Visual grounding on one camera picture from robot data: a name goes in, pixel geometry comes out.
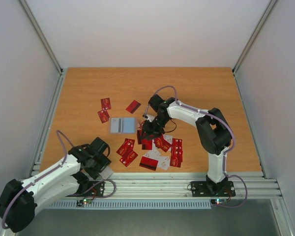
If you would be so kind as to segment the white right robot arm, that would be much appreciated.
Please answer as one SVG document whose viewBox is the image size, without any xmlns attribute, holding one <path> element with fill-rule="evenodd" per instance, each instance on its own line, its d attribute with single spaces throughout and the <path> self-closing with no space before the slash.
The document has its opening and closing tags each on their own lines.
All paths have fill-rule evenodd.
<svg viewBox="0 0 295 236">
<path fill-rule="evenodd" d="M 208 173 L 205 190 L 210 196 L 222 192 L 227 184 L 227 152 L 233 133 L 221 111 L 217 108 L 201 110 L 188 106 L 171 97 L 167 100 L 154 95 L 148 102 L 156 112 L 154 118 L 144 115 L 142 138 L 156 139 L 165 133 L 165 125 L 171 119 L 178 119 L 197 128 L 202 147 L 208 152 Z"/>
</svg>

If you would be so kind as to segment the pink leather card holder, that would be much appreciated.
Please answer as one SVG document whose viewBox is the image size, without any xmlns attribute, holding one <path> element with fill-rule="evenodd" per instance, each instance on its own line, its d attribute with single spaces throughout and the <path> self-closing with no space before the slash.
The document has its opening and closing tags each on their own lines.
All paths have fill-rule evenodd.
<svg viewBox="0 0 295 236">
<path fill-rule="evenodd" d="M 136 118 L 110 118 L 109 132 L 112 134 L 134 134 L 137 131 Z"/>
</svg>

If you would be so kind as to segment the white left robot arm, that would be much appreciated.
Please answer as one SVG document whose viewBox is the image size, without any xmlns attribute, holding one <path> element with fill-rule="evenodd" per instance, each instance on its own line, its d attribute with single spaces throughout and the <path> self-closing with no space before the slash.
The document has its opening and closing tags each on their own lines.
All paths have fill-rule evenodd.
<svg viewBox="0 0 295 236">
<path fill-rule="evenodd" d="M 97 137 L 90 144 L 73 146 L 44 171 L 9 181 L 0 196 L 3 229 L 22 231 L 41 210 L 64 197 L 83 197 L 83 204 L 103 197 L 105 184 L 97 178 L 107 178 L 109 154 L 109 145 Z"/>
</svg>

